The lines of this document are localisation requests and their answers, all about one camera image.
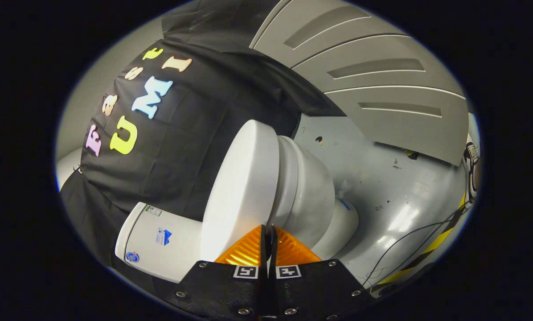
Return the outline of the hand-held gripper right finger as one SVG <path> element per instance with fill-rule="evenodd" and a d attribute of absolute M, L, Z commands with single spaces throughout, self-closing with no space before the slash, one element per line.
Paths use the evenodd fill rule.
<path fill-rule="evenodd" d="M 338 259 L 322 259 L 272 227 L 269 313 L 277 321 L 345 321 L 376 302 Z"/>

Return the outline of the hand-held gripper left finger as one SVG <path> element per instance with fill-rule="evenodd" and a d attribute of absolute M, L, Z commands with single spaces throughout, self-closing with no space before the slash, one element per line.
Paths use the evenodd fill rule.
<path fill-rule="evenodd" d="M 166 296 L 174 308 L 206 321 L 259 321 L 267 288 L 267 237 L 262 224 L 214 261 L 198 260 Z"/>

